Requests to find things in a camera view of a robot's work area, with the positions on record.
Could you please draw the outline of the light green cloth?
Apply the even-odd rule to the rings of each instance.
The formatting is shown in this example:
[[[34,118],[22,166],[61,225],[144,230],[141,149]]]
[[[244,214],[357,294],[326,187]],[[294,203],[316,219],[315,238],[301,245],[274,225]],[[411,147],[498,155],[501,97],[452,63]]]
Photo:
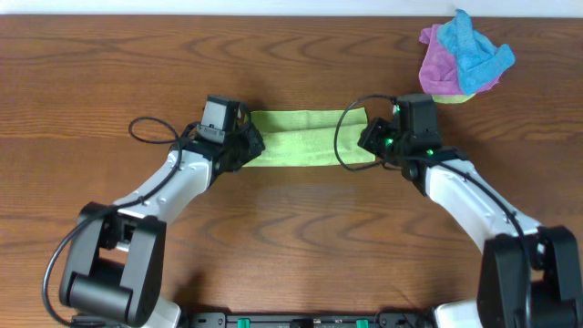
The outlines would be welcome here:
[[[320,167],[361,164],[375,156],[358,145],[368,123],[364,108],[341,110],[254,111],[252,122],[265,150],[249,167]]]

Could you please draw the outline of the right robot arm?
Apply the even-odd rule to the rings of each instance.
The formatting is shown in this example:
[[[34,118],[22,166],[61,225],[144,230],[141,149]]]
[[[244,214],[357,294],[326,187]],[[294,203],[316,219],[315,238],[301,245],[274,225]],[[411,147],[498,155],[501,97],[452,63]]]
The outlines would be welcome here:
[[[374,118],[359,147],[399,169],[455,219],[482,253],[477,296],[435,307],[434,325],[580,328],[582,279],[575,235],[521,212],[478,174],[462,150],[445,146],[431,97],[389,100],[392,120]]]

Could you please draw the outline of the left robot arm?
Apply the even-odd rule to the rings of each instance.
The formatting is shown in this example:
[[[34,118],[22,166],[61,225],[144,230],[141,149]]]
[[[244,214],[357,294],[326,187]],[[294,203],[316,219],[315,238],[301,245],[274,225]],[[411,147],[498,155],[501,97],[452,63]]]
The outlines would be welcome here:
[[[161,297],[167,229],[225,172],[265,146],[248,106],[211,95],[201,120],[170,131],[162,166],[111,205],[88,203],[59,245],[67,250],[59,301],[78,314],[68,327],[177,327],[181,308]]]

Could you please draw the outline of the purple cloth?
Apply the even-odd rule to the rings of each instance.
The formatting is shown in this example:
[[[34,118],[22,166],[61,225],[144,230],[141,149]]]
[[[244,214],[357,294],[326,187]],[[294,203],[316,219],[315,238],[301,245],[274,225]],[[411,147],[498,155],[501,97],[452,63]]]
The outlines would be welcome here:
[[[422,90],[429,95],[466,95],[457,79],[454,57],[437,40],[437,30],[442,25],[433,25],[422,30],[419,41],[427,50],[418,77]],[[487,91],[498,83],[495,79],[477,93]]]

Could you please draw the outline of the blue cloth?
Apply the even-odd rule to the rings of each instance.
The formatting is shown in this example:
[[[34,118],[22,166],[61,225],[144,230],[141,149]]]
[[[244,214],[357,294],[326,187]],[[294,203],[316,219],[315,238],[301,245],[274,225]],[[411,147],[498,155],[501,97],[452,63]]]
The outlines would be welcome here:
[[[508,44],[494,45],[474,29],[472,17],[462,9],[440,26],[437,40],[455,59],[458,85],[464,94],[475,94],[500,78],[516,63]]]

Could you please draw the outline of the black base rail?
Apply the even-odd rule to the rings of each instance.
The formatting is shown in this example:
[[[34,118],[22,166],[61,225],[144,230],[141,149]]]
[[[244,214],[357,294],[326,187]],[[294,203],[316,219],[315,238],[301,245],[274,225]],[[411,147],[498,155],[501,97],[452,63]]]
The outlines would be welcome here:
[[[435,328],[431,313],[193,313],[178,328]]]

